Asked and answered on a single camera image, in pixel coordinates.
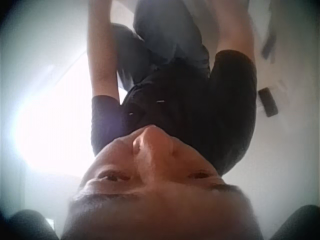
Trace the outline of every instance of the leg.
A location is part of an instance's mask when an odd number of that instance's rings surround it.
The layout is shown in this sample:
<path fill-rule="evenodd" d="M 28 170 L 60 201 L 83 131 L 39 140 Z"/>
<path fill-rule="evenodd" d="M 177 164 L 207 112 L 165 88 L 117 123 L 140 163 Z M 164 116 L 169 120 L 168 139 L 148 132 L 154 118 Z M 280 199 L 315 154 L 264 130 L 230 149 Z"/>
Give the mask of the leg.
<path fill-rule="evenodd" d="M 123 88 L 129 91 L 149 73 L 149 53 L 144 42 L 128 27 L 114 24 L 117 48 L 117 69 Z"/>
<path fill-rule="evenodd" d="M 204 76 L 210 74 L 209 53 L 191 14 L 181 0 L 139 0 L 134 29 L 157 66 L 184 60 Z"/>

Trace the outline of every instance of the nose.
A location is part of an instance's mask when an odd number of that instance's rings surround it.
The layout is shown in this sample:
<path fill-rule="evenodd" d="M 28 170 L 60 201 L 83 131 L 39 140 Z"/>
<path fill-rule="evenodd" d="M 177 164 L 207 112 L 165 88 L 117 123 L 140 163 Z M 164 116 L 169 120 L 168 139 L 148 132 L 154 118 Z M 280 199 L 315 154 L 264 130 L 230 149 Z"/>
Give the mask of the nose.
<path fill-rule="evenodd" d="M 136 166 L 143 181 L 154 182 L 173 176 L 174 141 L 156 126 L 148 126 L 134 141 Z"/>

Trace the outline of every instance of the black t-shirt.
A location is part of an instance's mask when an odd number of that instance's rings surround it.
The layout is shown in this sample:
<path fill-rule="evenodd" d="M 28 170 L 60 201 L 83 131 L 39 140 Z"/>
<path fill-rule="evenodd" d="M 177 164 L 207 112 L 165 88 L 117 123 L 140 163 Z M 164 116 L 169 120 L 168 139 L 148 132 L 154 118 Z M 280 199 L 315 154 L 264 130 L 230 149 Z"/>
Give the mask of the black t-shirt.
<path fill-rule="evenodd" d="M 222 176 L 246 153 L 256 121 L 257 73 L 244 54 L 220 51 L 208 79 L 174 63 L 134 86 L 122 105 L 92 99 L 91 144 L 97 155 L 114 139 L 147 125 L 192 146 Z"/>

